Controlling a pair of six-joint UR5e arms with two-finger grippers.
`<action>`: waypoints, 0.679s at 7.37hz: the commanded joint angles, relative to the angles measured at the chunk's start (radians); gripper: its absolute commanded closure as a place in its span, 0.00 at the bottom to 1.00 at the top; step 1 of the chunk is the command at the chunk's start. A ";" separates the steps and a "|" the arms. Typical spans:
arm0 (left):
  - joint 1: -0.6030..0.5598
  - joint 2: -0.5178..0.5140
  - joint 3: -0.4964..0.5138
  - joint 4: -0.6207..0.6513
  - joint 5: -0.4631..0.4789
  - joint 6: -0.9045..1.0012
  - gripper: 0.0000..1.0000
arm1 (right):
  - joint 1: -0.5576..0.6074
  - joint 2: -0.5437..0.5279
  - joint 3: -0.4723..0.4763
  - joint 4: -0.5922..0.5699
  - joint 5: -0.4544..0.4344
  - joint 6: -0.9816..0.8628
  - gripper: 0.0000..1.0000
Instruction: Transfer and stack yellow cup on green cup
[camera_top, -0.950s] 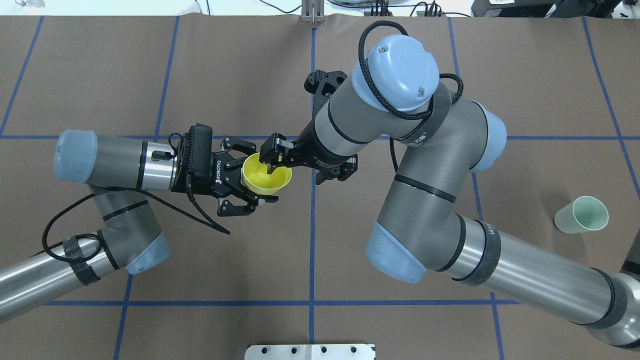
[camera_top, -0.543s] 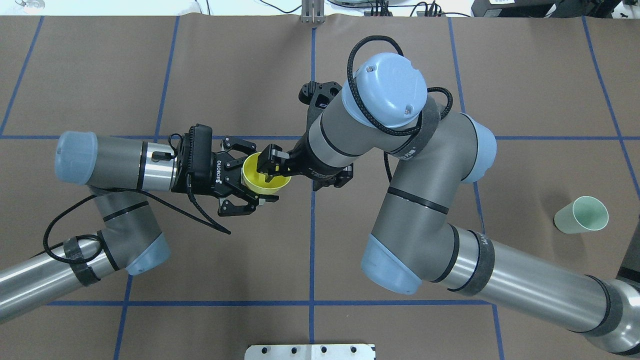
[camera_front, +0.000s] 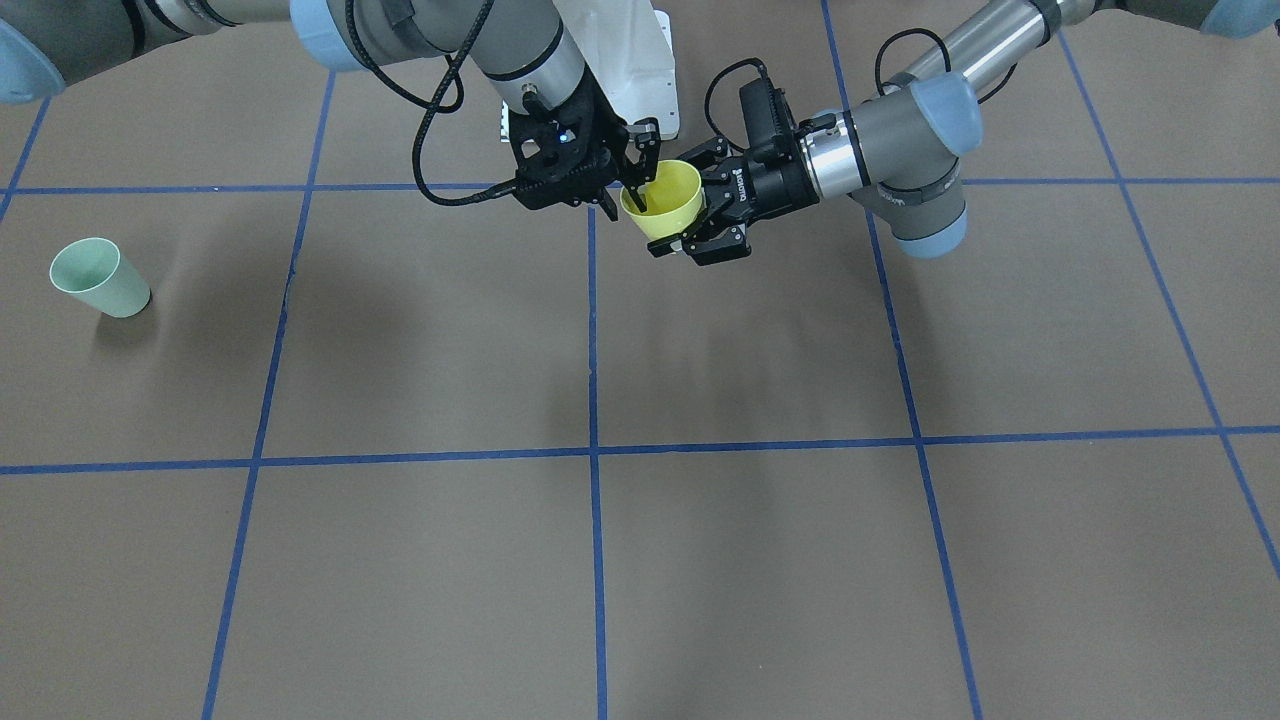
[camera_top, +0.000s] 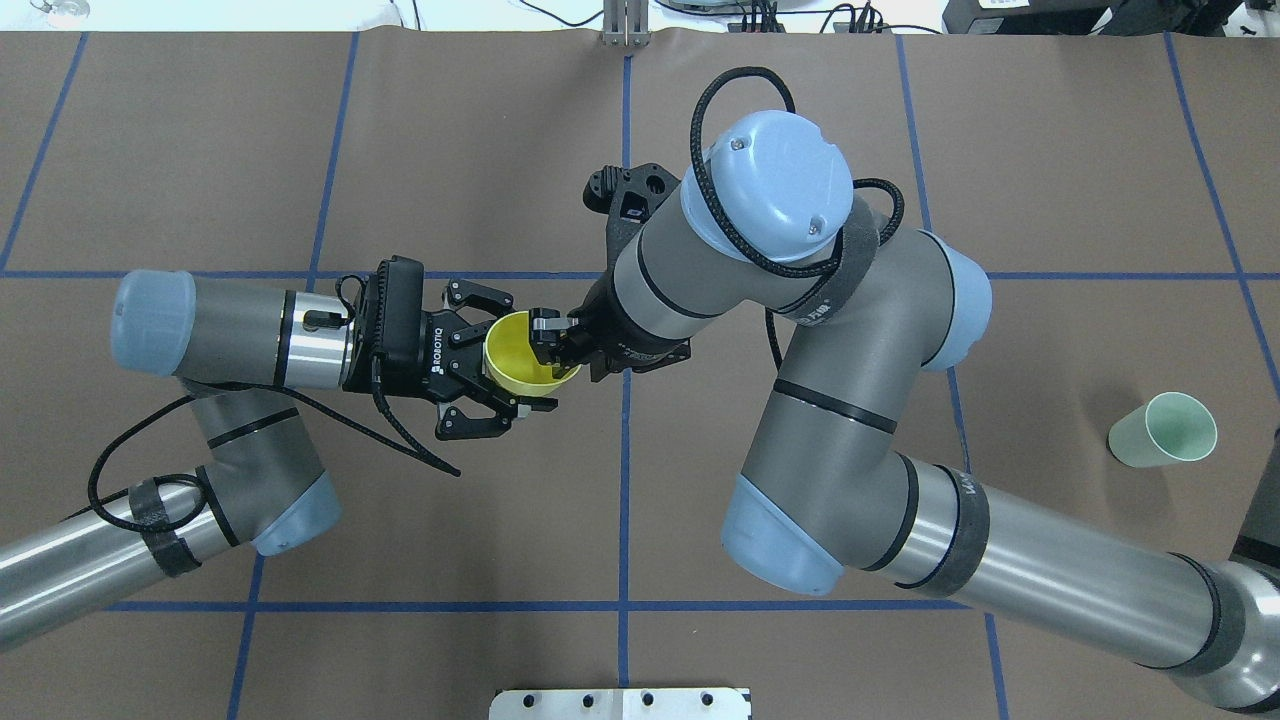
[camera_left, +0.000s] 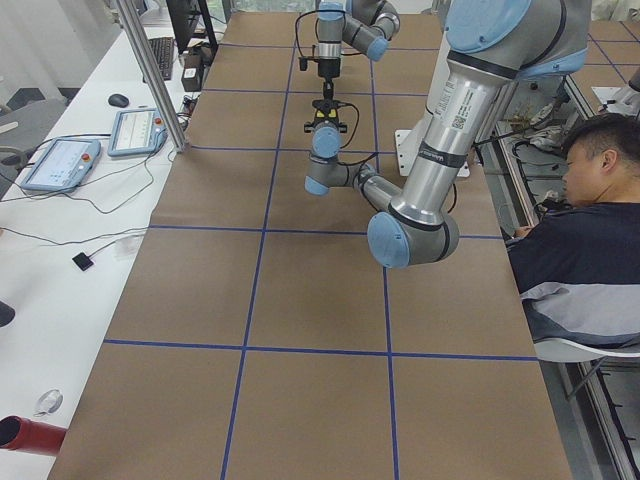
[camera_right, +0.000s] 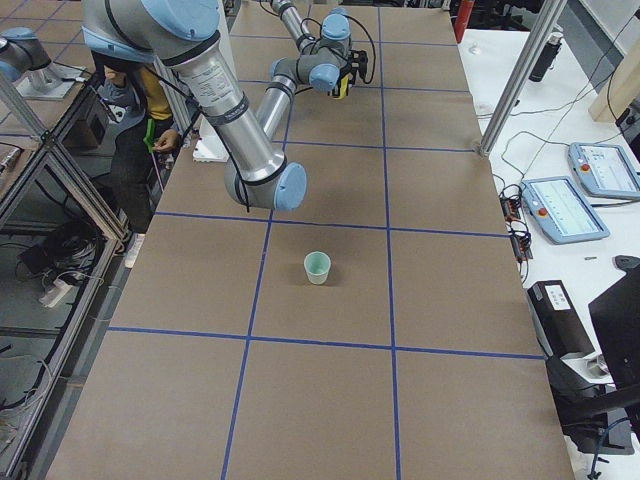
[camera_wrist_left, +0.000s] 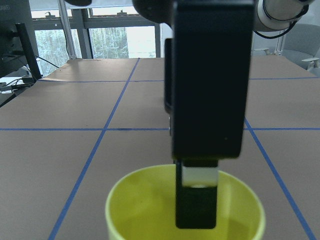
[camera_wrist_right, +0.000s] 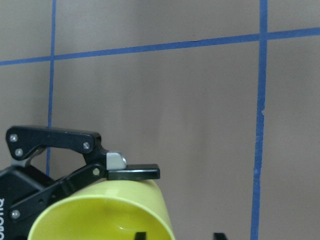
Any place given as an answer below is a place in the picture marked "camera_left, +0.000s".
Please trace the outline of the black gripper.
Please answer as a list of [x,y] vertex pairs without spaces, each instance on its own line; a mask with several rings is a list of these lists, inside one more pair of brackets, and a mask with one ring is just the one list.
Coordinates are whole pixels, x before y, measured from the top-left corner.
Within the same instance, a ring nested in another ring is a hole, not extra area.
[[[332,125],[338,131],[345,130],[345,124],[339,119],[339,109],[344,107],[344,104],[337,100],[324,100],[317,99],[312,101],[312,107],[315,109],[314,118],[312,121],[312,127],[314,129],[319,128],[320,126],[328,126]],[[334,118],[319,118],[318,112],[320,110],[328,110],[334,109],[336,111],[336,116]]]
[[332,101],[334,99],[333,79],[341,74],[341,58],[321,58],[317,59],[318,76],[323,78],[323,99]]

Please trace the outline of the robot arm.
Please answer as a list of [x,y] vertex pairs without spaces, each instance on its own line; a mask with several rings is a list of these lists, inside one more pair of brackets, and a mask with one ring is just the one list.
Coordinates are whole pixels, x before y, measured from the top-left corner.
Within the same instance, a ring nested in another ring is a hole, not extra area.
[[586,59],[588,1],[449,1],[445,4],[439,74],[429,107],[410,133],[413,162],[403,186],[366,164],[339,160],[339,124],[323,117],[313,135],[305,188],[324,195],[350,186],[375,208],[369,249],[383,266],[440,261],[459,229],[443,208],[459,170],[506,84],[579,70]]
[[316,1],[316,10],[314,61],[323,79],[323,98],[332,100],[333,80],[341,73],[342,44],[379,61],[400,30],[400,18],[389,1]]

